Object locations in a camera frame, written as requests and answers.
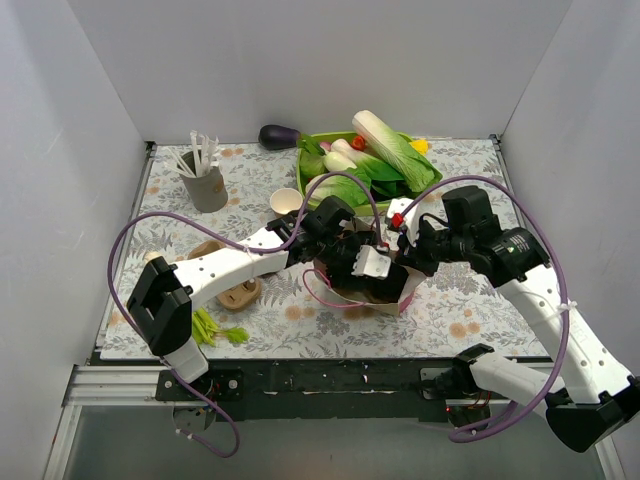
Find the pink paper cake bag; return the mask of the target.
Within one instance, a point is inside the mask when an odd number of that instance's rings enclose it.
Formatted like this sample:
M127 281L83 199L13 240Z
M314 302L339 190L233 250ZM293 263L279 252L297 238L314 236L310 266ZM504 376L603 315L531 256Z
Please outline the pink paper cake bag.
M399 315L426 280L419 271L395 262L395 252L378 244L378 232L355 220L334 230L308 235L312 266L302 280L319 303L349 310L368 307Z

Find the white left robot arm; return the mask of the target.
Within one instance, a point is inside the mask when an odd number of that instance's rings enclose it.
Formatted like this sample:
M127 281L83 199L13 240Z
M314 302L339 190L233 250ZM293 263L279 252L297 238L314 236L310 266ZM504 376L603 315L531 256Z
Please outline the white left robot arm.
M180 390L200 400L211 392L213 377L192 336L193 312L232 287L311 261L321 264L331 286L370 301L398 301L409 278L374 231L357 228L352 208L330 196L270 222L238 248L174 264L150 260L126 308L151 352L178 374Z

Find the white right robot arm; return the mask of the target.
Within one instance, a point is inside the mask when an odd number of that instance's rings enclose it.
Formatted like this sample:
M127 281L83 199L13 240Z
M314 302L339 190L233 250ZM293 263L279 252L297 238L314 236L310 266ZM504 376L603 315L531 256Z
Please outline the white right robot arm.
M406 198L392 201L388 227L398 232L399 264L432 276L442 263L466 263L525 319L554 361L544 374L511 361L488 345L456 355L435 388L464 397L496 393L546 419L555 436L584 452L639 414L639 379L597 338L569 300L560 268L542 237L505 230L487 192L462 186L442 197L446 221L435 229L429 214Z

